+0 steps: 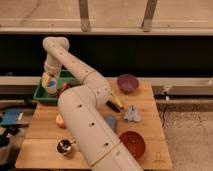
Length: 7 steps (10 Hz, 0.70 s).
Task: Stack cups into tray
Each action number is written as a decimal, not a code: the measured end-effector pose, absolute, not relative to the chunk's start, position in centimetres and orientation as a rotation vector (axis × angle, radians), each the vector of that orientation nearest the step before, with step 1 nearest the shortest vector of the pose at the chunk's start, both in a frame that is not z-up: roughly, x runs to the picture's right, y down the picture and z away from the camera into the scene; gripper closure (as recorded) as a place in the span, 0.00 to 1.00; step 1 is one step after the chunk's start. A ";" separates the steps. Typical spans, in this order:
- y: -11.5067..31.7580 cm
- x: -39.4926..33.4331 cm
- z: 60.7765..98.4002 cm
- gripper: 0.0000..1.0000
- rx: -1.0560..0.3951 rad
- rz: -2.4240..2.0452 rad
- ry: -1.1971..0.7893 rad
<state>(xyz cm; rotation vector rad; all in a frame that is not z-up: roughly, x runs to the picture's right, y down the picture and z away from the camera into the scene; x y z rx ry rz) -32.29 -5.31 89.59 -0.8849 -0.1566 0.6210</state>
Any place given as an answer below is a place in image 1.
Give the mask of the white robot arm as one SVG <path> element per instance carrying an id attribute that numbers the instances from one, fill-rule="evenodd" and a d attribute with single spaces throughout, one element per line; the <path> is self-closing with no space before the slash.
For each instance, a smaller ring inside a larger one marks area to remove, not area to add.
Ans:
<path id="1" fill-rule="evenodd" d="M 64 37 L 46 37 L 45 70 L 58 75 L 64 66 L 81 83 L 65 90 L 58 109 L 92 171 L 143 171 L 97 108 L 111 94 L 109 82 L 95 69 L 68 52 Z"/>

